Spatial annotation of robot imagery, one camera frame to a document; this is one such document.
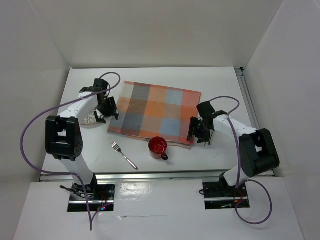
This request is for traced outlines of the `patterned ceramic plate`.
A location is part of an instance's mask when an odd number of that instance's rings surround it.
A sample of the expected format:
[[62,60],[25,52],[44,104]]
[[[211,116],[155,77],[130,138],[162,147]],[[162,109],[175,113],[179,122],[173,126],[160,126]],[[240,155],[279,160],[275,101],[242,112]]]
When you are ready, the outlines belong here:
[[83,126],[94,125],[98,123],[99,115],[96,110],[91,111],[80,123]]

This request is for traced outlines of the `silver fork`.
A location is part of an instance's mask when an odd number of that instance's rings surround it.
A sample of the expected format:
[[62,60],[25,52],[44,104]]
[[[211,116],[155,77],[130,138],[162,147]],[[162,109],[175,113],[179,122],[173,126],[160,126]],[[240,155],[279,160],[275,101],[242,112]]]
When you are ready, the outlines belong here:
[[117,153],[121,154],[136,171],[138,170],[138,167],[122,152],[122,149],[115,141],[111,143],[111,146]]

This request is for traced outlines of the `checkered orange grey cloth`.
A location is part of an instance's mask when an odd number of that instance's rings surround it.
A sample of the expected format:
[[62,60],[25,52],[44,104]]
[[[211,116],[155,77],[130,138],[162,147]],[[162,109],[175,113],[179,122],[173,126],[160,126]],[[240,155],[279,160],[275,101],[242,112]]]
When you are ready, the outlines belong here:
[[161,137],[170,146],[190,150],[190,120],[198,117],[201,96],[199,91],[125,81],[116,104],[119,117],[107,131],[146,142]]

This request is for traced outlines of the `red mug black handle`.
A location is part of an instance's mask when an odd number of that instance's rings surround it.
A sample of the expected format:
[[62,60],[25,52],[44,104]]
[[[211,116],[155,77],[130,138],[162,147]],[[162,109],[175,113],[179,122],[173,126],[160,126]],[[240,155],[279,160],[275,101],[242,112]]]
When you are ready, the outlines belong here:
[[167,147],[167,141],[160,136],[153,137],[148,143],[149,153],[156,160],[167,161],[169,159],[166,153]]

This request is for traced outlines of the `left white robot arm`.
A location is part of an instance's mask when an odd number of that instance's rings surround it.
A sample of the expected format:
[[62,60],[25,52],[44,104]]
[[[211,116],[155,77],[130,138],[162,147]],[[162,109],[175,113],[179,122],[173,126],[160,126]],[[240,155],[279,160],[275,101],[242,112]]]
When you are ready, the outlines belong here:
[[72,173],[71,192],[82,194],[86,199],[97,197],[99,187],[96,175],[88,168],[82,151],[84,148],[80,123],[90,113],[93,120],[105,124],[106,118],[119,118],[115,99],[104,91],[110,87],[102,78],[96,78],[93,86],[79,91],[79,101],[71,104],[58,116],[48,116],[45,121],[45,150],[59,160]]

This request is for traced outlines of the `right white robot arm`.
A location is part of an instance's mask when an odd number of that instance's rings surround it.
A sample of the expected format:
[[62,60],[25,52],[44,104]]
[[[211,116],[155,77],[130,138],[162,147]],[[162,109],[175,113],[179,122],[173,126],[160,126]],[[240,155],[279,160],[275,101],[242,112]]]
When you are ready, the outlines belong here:
[[219,176],[214,192],[230,196],[241,183],[279,167],[278,152],[268,129],[244,125],[229,113],[216,111],[209,101],[198,104],[196,108],[200,118],[190,118],[187,140],[195,137],[198,144],[210,145],[214,132],[235,140],[237,166]]

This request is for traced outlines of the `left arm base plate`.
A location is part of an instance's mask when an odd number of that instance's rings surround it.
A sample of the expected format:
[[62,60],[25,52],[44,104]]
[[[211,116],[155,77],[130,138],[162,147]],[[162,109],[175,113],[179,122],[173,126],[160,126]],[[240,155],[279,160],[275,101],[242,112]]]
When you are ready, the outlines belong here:
[[[101,212],[114,211],[115,188],[113,184],[101,184],[97,186],[96,193],[88,193],[88,204],[91,212],[100,209]],[[85,195],[82,192],[76,193],[74,190],[70,192],[67,212],[80,213],[86,212],[87,205]]]

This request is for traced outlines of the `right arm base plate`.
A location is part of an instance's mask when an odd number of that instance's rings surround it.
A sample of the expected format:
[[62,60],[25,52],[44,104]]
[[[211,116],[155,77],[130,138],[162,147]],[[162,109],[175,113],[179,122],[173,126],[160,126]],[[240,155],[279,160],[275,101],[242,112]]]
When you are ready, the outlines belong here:
[[199,194],[204,197],[206,210],[224,210],[238,208],[250,208],[247,187],[242,184],[239,188],[221,190],[218,182],[203,182]]

